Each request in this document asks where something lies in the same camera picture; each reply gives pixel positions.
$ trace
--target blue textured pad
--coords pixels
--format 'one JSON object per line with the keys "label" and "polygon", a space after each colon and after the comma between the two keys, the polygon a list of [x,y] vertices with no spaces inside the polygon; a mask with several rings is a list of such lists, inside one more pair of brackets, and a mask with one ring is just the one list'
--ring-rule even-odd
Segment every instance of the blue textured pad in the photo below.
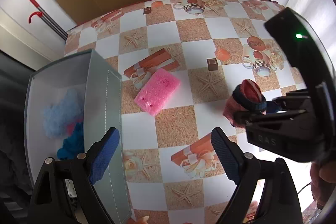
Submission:
{"label": "blue textured pad", "polygon": [[215,149],[220,163],[223,165],[228,179],[233,180],[235,184],[238,185],[240,182],[239,164],[216,130],[213,130],[211,133],[211,144]]}
{"label": "blue textured pad", "polygon": [[119,140],[119,131],[115,129],[91,165],[91,174],[89,180],[92,185],[94,185],[96,181],[101,180],[103,177],[105,170],[118,147]]}

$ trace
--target table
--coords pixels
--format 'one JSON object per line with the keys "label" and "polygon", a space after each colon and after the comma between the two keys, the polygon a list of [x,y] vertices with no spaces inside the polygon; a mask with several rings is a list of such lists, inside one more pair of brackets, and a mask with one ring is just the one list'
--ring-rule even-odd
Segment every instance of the table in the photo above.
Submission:
{"label": "table", "polygon": [[[300,73],[289,65],[263,27],[281,9],[283,6],[269,0],[150,0],[70,31],[66,55],[93,48],[121,75],[162,48],[180,64],[171,73],[182,84],[155,117],[134,103],[137,90],[123,75],[122,143],[134,219],[149,215],[148,223],[216,222],[235,189],[221,164],[203,178],[190,178],[171,161],[174,153],[214,127],[221,127],[244,152],[260,159],[276,158],[249,144],[245,130],[232,127],[222,112],[225,100],[244,79],[255,81],[267,100],[305,87]],[[255,53],[249,37],[260,38],[270,58]],[[206,59],[216,58],[215,51],[220,48],[226,49],[230,58],[217,60],[218,70],[210,72]],[[267,78],[247,68],[256,59],[265,62],[259,74],[268,73]],[[287,162],[297,190],[310,182],[309,164]],[[262,183],[256,189],[256,200],[261,191]],[[305,205],[305,200],[307,197],[300,199],[302,210],[311,203]]]}

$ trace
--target blue cloth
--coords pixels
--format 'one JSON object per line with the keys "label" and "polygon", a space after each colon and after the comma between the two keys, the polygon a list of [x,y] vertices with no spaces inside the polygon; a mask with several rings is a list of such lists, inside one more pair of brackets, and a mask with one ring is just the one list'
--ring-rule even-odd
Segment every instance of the blue cloth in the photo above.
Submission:
{"label": "blue cloth", "polygon": [[83,116],[84,102],[74,88],[67,90],[64,98],[57,105],[51,105],[43,111],[43,128],[49,138],[64,136],[66,126]]}
{"label": "blue cloth", "polygon": [[71,160],[82,152],[84,152],[83,123],[78,122],[72,135],[63,140],[63,147],[57,151],[57,158]]}

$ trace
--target pink object in box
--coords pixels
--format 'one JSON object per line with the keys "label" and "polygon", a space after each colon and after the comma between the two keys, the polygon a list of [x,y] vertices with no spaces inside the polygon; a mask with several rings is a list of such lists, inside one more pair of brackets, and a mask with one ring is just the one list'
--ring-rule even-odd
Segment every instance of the pink object in box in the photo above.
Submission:
{"label": "pink object in box", "polygon": [[160,68],[140,90],[134,101],[142,110],[155,116],[180,84],[181,81],[178,78]]}

